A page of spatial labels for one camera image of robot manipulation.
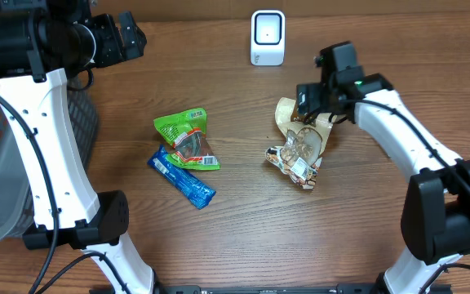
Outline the beige nut snack pouch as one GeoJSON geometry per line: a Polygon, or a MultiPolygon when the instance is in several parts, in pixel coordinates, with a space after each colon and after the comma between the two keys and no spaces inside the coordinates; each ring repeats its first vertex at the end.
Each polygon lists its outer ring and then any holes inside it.
{"type": "Polygon", "coordinates": [[[278,101],[274,118],[285,144],[269,147],[265,157],[294,184],[313,189],[334,119],[325,113],[319,114],[314,122],[303,124],[296,108],[293,99],[282,97],[278,101]]]}

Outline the green snack pouch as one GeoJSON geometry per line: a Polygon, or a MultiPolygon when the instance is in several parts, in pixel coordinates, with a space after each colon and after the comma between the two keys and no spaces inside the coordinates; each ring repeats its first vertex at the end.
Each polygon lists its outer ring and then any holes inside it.
{"type": "Polygon", "coordinates": [[[166,156],[175,166],[189,170],[220,169],[206,139],[207,113],[203,108],[155,118],[153,125],[174,152],[166,156]]]}

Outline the blue snack bar wrapper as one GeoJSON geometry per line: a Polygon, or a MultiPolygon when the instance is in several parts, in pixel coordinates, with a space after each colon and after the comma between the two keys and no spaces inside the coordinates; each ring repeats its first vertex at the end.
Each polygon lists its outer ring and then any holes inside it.
{"type": "Polygon", "coordinates": [[[196,209],[207,207],[216,191],[189,171],[172,164],[166,158],[168,155],[165,147],[160,145],[147,164],[177,188],[196,209]]]}

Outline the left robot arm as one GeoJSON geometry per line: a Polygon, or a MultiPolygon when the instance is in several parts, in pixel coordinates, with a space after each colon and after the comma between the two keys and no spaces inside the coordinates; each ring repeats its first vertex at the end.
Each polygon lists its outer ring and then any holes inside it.
{"type": "Polygon", "coordinates": [[[116,293],[154,293],[157,281],[128,234],[120,190],[93,190],[69,117],[69,79],[133,60],[147,40],[133,15],[93,16],[87,1],[0,1],[0,106],[33,199],[25,246],[69,245],[91,258],[116,293]]]}

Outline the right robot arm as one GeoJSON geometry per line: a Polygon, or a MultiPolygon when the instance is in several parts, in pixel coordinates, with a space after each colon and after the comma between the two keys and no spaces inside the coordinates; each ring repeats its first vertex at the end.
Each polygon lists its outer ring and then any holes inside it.
{"type": "Polygon", "coordinates": [[[437,140],[406,108],[380,73],[365,75],[351,42],[322,49],[314,63],[318,83],[297,86],[297,111],[305,124],[320,114],[366,131],[408,182],[401,214],[405,248],[393,266],[360,293],[449,293],[435,281],[470,254],[470,159],[437,140]]]}

